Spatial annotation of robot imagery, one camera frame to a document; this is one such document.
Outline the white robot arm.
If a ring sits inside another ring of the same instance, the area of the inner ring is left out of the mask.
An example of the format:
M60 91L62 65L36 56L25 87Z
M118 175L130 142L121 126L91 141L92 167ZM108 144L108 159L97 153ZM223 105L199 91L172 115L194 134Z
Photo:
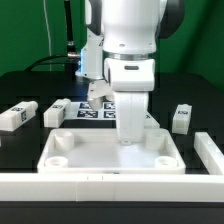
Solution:
M143 138L156 41L174 34L184 15L184 0L85 0L87 42L76 74L93 81L87 95L92 109L100 109L103 98L115 103L122 143Z

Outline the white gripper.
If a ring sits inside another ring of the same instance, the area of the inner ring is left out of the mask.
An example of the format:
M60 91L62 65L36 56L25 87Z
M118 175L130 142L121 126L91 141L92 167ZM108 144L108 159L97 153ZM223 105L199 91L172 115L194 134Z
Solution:
M104 76L107 82L93 81L89 84L87 101L90 107L100 110L103 98L108 101L115 99L118 139L124 144L140 142L149 101L147 92L153 91L155 85L155 60L125 61L106 58ZM122 92L113 94L111 88Z

